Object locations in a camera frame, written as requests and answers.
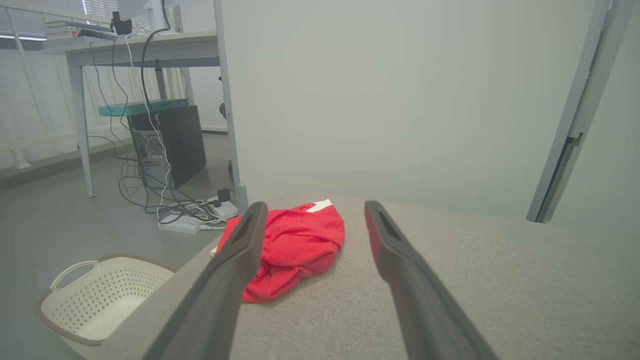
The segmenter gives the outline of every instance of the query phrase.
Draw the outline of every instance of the white plastic basket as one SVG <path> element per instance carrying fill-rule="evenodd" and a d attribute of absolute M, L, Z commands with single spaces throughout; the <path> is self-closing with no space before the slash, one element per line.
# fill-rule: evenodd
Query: white plastic basket
<path fill-rule="evenodd" d="M 70 272 L 93 268 L 79 279 L 58 288 Z M 35 313 L 76 352 L 98 347 L 175 271 L 157 261 L 114 254 L 83 261 L 62 271 L 36 305 Z"/>

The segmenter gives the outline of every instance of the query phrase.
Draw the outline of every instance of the baseboard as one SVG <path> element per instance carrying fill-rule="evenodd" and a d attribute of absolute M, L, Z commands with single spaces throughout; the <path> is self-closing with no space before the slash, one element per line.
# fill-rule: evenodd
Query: baseboard
<path fill-rule="evenodd" d="M 129 150 L 133 150 L 133 143 L 130 138 L 123 139 L 123 141 L 129 147 Z M 113 145 L 106 143 L 90 147 L 89 153 L 89 159 L 92 163 L 110 159 L 114 155 Z M 116 156 L 126 155 L 127 149 L 122 145 L 116 146 L 115 154 Z M 82 167 L 82 159 L 78 150 L 42 160 L 30 161 L 29 163 L 31 166 L 23 169 L 9 168 L 0 170 L 0 189 L 15 188 L 19 185 Z"/>

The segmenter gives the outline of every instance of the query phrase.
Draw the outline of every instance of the white desk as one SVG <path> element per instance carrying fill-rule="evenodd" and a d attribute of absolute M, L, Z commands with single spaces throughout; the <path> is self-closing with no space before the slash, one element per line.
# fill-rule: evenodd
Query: white desk
<path fill-rule="evenodd" d="M 129 41 L 133 64 L 136 67 L 142 66 L 142 48 L 146 40 L 146 38 L 136 38 Z M 95 43 L 92 44 L 90 49 L 89 43 L 91 41 Z M 76 131 L 89 197 L 94 197 L 95 193 L 93 192 L 93 179 L 89 163 L 89 141 L 84 107 L 82 67 L 85 65 L 93 66 L 93 58 L 95 58 L 95 64 L 98 66 L 111 66 L 111 59 L 113 59 L 114 66 L 130 67 L 129 51 L 124 40 L 116 41 L 115 50 L 112 46 L 113 41 L 86 38 L 84 42 L 78 41 L 76 44 L 41 51 L 43 54 L 65 55 L 67 57 L 69 79 L 71 81 L 71 98 L 74 116 L 76 117 Z M 144 66 L 155 69 L 164 67 L 220 66 L 216 32 L 204 31 L 201 33 L 156 35 L 147 47 Z"/>

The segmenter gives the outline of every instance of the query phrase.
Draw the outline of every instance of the red cloth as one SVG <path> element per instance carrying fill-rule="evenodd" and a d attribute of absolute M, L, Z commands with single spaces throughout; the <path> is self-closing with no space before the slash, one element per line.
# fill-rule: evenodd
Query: red cloth
<path fill-rule="evenodd" d="M 276 299 L 303 278 L 329 270 L 344 244 L 344 221 L 333 205 L 315 213 L 305 212 L 314 205 L 269 211 L 260 268 L 244 289 L 243 301 Z M 240 219 L 236 217 L 227 222 L 217 253 Z"/>

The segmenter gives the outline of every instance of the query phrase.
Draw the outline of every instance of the gray sofa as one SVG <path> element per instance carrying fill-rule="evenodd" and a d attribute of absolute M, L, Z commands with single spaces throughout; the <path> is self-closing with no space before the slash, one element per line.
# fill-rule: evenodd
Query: gray sofa
<path fill-rule="evenodd" d="M 376 271 L 364 200 L 331 194 L 345 220 L 329 272 L 267 304 L 243 304 L 232 359 L 406 357 L 393 300 Z M 640 359 L 638 239 L 382 202 L 501 359 Z M 218 239 L 153 293 L 87 357 L 140 359 Z"/>

